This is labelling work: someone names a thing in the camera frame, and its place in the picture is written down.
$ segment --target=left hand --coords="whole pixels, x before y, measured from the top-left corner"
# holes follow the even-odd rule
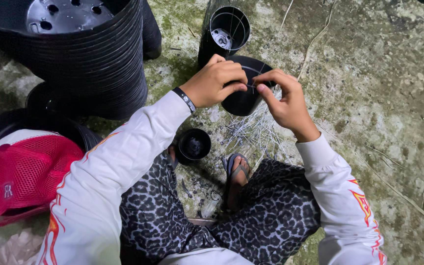
[[[233,80],[239,82],[223,87]],[[222,102],[233,92],[246,91],[247,83],[248,79],[239,63],[214,54],[204,68],[180,88],[196,107],[208,107]]]

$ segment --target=pile of wire pieces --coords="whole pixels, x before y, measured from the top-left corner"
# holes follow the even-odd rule
[[[279,85],[274,88],[273,93],[277,99],[281,99],[282,93]],[[262,101],[256,110],[249,116],[232,117],[232,121],[226,127],[230,130],[232,136],[224,140],[225,147],[231,147],[232,153],[237,146],[242,146],[244,141],[246,141],[251,147],[262,151],[262,155],[260,159],[257,160],[256,165],[259,164],[264,155],[269,157],[268,150],[274,150],[275,152],[281,151],[286,160],[291,163],[289,157],[292,156],[288,156],[281,145],[283,139],[274,129],[276,123],[269,112],[266,102]]]

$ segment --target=concrete floor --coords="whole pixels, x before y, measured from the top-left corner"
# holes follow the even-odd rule
[[[145,62],[154,103],[181,85],[197,69],[197,51],[206,0],[150,0],[163,35],[163,53]],[[310,114],[331,146],[352,166],[371,204],[390,264],[424,264],[424,5],[416,0],[295,1],[280,29],[290,1],[239,1],[252,34],[238,54],[255,57],[298,75],[309,49],[301,83]],[[320,38],[332,5],[330,24]],[[0,53],[0,67],[8,59]],[[41,80],[10,61],[0,69],[0,112],[24,105]],[[221,142],[230,115],[220,106],[202,109],[180,132],[191,127],[211,135],[207,158],[177,168],[180,197],[189,217],[215,217],[225,173],[220,158],[230,152]],[[120,121],[91,117],[84,122],[106,136]],[[302,161],[293,135],[278,129],[294,164]],[[261,151],[246,143],[240,151],[254,165]],[[0,228],[0,244],[24,227],[44,234],[46,216]],[[317,264],[320,229],[291,257],[289,264]]]

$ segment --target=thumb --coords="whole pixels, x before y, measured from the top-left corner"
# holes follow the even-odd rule
[[[221,91],[221,99],[224,100],[225,98],[227,98],[231,93],[233,92],[237,92],[237,91],[247,91],[248,88],[246,87],[245,84],[240,83],[240,82],[234,82],[226,87],[224,87]]]
[[[269,106],[269,110],[276,108],[280,101],[274,97],[273,92],[265,84],[259,84],[256,90],[260,93],[266,104]]]

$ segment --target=sandal strap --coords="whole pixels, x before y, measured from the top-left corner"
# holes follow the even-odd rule
[[[244,176],[246,177],[247,181],[250,181],[249,177],[249,171],[246,170],[246,168],[243,165],[238,165],[238,167],[232,172],[232,175],[230,176],[230,179],[234,179],[240,171],[244,172]]]

